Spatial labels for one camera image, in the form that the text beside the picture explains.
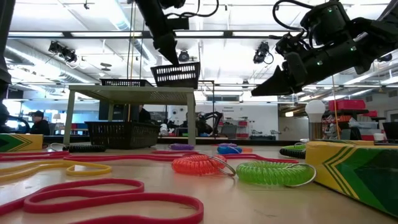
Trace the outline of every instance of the table leg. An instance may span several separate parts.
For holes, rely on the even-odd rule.
[[[195,97],[193,93],[187,94],[188,105],[188,144],[196,144],[196,123],[195,123]]]
[[[114,104],[110,103],[109,104],[109,109],[108,109],[108,121],[112,121],[113,120],[113,107],[114,107]]]
[[[73,118],[73,109],[75,107],[75,91],[69,91],[69,100],[68,100],[68,110],[67,110],[67,120],[65,122],[65,134],[63,135],[63,144],[69,145],[70,143],[70,131],[72,129],[72,118]]]

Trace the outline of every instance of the yellow box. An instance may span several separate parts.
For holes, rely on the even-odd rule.
[[[42,149],[42,134],[0,134],[0,152]]]
[[[340,142],[306,144],[305,162],[317,169],[315,181],[398,217],[398,146]]]

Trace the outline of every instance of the yellow rubber band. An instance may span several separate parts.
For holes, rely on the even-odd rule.
[[[90,171],[75,171],[75,166],[85,166],[85,167],[92,167],[98,168],[98,170],[90,170]],[[21,177],[25,177],[28,175],[35,174],[44,169],[51,169],[51,168],[61,168],[67,167],[67,175],[72,176],[89,176],[89,175],[101,175],[101,174],[108,174],[112,171],[112,167],[107,165],[101,164],[93,164],[89,162],[77,162],[77,161],[39,161],[39,162],[30,162],[28,164],[23,164],[14,167],[8,167],[0,169],[0,173],[2,172],[15,172],[22,169],[20,172],[15,172],[12,174],[0,175],[0,182],[14,180]]]

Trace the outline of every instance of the wooden table surface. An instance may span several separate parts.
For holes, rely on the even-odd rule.
[[[279,147],[253,147],[254,153],[265,157],[278,158]],[[158,145],[157,149],[166,149]],[[202,153],[216,154],[214,146],[197,146]],[[133,151],[107,151],[101,154],[143,154],[150,149]],[[233,160],[236,167],[245,161]],[[0,167],[16,166],[26,162],[2,162]],[[31,194],[48,185],[74,180],[98,179],[105,177],[136,179],[145,183],[146,192],[167,192],[189,195],[200,199],[205,206],[202,223],[305,223],[305,224],[366,224],[397,223],[395,218],[371,207],[338,194],[318,184],[289,189],[285,187],[264,187],[245,184],[230,177],[189,176],[176,174],[170,162],[123,160],[98,162],[113,167],[111,174],[92,177],[72,177],[65,175],[64,169],[50,169],[33,176],[21,178],[0,185],[0,204]],[[122,185],[99,185],[90,189],[123,190]],[[64,197],[42,203],[65,202],[79,197]],[[127,202],[114,205],[84,208],[71,212],[53,214],[31,214],[18,210],[0,217],[0,223],[71,223],[90,218],[110,215],[140,214],[148,217],[175,218],[194,212],[193,209],[168,202]]]

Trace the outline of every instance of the workbench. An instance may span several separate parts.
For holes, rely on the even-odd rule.
[[[195,96],[193,88],[70,85],[65,135],[63,137],[65,145],[70,144],[70,131],[76,93],[109,103],[108,121],[112,121],[113,106],[115,104],[187,105],[188,143],[191,145],[195,145],[196,143]]]
[[[157,145],[165,150],[167,145]],[[264,157],[285,158],[279,155],[280,147],[253,147],[254,152]],[[150,150],[108,150],[94,155],[144,154]],[[197,146],[197,151],[214,155],[216,147]],[[234,168],[246,160],[229,160]],[[10,167],[22,162],[0,162],[0,167]],[[205,207],[202,223],[208,224],[374,224],[397,223],[395,218],[365,206],[353,199],[322,187],[308,184],[299,188],[265,187],[246,184],[237,177],[227,176],[190,176],[176,174],[170,162],[142,160],[121,160],[97,162],[111,165],[112,173],[91,177],[71,177],[65,175],[65,169],[43,170],[33,176],[1,183],[0,204],[31,194],[43,187],[75,180],[99,179],[107,177],[136,179],[145,183],[145,192],[167,192],[189,195],[201,200]],[[126,190],[122,185],[99,185],[84,187],[96,190]],[[66,202],[79,197],[64,197],[43,203]],[[126,202],[99,207],[84,208],[70,212],[52,214],[31,214],[17,210],[0,217],[0,223],[42,224],[71,223],[110,215],[140,214],[148,217],[175,218],[190,215],[194,209],[168,202]]]

